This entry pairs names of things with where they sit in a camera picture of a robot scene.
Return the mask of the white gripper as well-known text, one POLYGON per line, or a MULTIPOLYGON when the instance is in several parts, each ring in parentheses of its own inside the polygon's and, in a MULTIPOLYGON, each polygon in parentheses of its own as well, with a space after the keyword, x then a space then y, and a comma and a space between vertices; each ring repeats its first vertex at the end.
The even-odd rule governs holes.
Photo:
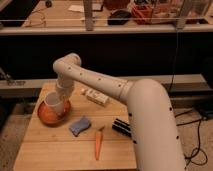
POLYGON ((68 85, 62 85, 59 81, 55 84, 55 90, 58 94, 58 97, 61 101, 66 101, 72 95, 74 90, 74 82, 71 81, 68 85))

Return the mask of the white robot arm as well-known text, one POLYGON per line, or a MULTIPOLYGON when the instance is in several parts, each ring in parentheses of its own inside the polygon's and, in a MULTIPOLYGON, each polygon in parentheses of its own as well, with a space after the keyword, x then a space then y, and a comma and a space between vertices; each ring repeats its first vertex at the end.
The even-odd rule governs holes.
POLYGON ((186 171, 171 101, 159 82, 132 82, 84 69, 75 53, 57 59, 53 70, 62 99, 71 96, 78 81, 127 106, 137 171, 186 171))

